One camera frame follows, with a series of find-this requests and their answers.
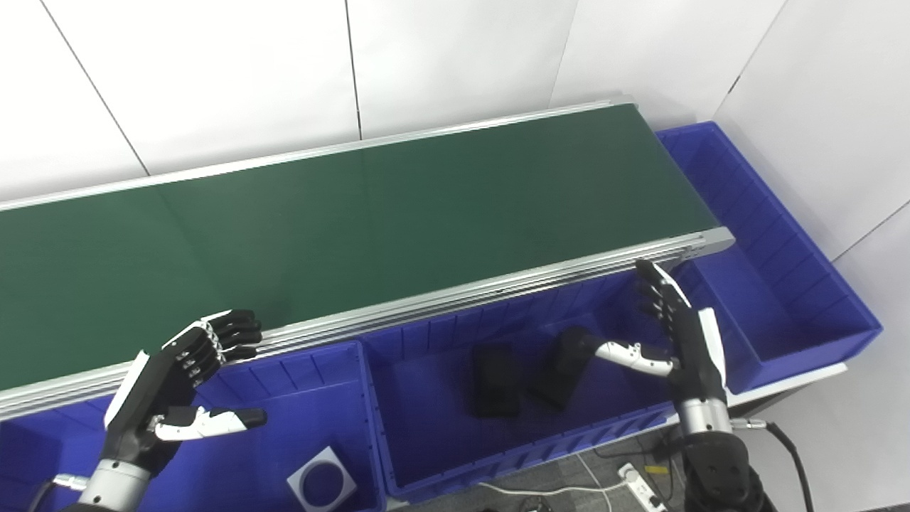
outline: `circular hole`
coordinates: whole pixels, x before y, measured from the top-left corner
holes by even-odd
[[[300,493],[313,507],[324,507],[338,499],[343,485],[341,470],[324,462],[309,470],[300,482]]]

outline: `green conveyor belt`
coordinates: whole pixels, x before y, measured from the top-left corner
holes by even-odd
[[[0,212],[0,389],[717,226],[623,105]]]

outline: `blue storage bin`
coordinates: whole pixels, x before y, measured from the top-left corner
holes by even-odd
[[[184,443],[152,481],[140,510],[303,510],[286,479],[326,446],[335,450],[358,486],[338,511],[385,509],[359,343],[229,366],[198,391],[206,406],[263,407],[268,424]],[[91,474],[104,440],[102,417],[109,400],[0,425],[0,510],[25,510],[40,482],[57,473]],[[76,499],[73,491],[55,489],[44,510],[58,510]]]
[[[681,285],[713,306],[736,393],[858,354],[881,331],[752,166],[714,123],[658,137],[717,219],[736,237],[727,251],[690,261]]]
[[[663,379],[598,359],[565,411],[523,395],[516,418],[470,412],[477,343],[511,343],[523,385],[570,325],[666,348],[654,321],[639,322],[634,282],[613,274],[364,335],[389,494],[423,501],[663,423]]]

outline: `white wall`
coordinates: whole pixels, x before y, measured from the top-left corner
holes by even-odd
[[[145,176],[40,3],[0,2],[0,200]]]
[[[4,2],[0,200],[620,92],[707,119],[783,0],[45,2],[113,117],[40,2]]]
[[[819,510],[910,501],[907,19],[902,0],[789,0],[716,116],[885,326],[849,372],[763,413],[798,445]],[[779,507],[800,510],[783,449],[749,440]]]
[[[652,128],[712,117],[784,0],[579,0],[550,105],[631,94]]]
[[[45,2],[152,174],[358,138],[344,0]]]

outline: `robotic hand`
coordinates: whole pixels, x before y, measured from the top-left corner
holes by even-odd
[[[670,360],[658,359],[659,351],[639,343],[604,340],[582,328],[562,336],[577,337],[597,357],[667,378],[682,429],[687,511],[774,511],[749,466],[745,443],[733,434],[713,309],[694,309],[679,284],[654,263],[637,261],[635,268],[643,281],[640,292],[648,299],[642,310],[656,318],[670,338]]]
[[[160,352],[140,352],[105,414],[107,436],[95,473],[64,512],[132,512],[182,441],[264,425],[262,409],[191,405],[196,387],[223,364],[256,355],[260,329],[252,311],[220,312],[191,323]]]

